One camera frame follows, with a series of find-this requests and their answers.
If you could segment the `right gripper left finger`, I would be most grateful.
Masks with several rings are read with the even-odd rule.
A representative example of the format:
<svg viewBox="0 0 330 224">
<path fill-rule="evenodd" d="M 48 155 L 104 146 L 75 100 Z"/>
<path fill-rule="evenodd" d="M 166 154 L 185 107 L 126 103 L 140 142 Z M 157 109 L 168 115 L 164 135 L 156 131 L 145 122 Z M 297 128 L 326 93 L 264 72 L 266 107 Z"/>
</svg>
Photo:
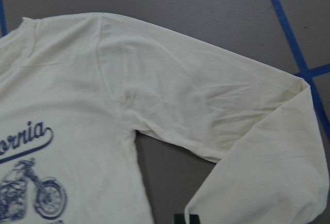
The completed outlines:
<svg viewBox="0 0 330 224">
<path fill-rule="evenodd" d="M 174 214 L 174 224 L 189 224 L 189 209 L 187 207 L 181 213 Z"/>
</svg>

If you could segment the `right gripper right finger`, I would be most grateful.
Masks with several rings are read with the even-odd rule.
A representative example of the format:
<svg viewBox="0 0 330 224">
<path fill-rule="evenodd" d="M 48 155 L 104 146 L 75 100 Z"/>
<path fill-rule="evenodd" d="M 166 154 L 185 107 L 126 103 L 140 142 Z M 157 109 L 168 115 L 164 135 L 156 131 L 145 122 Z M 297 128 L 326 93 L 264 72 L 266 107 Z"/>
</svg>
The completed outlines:
<svg viewBox="0 0 330 224">
<path fill-rule="evenodd" d="M 200 217 L 194 208 L 190 208 L 188 213 L 189 213 L 189 224 L 200 224 Z"/>
</svg>

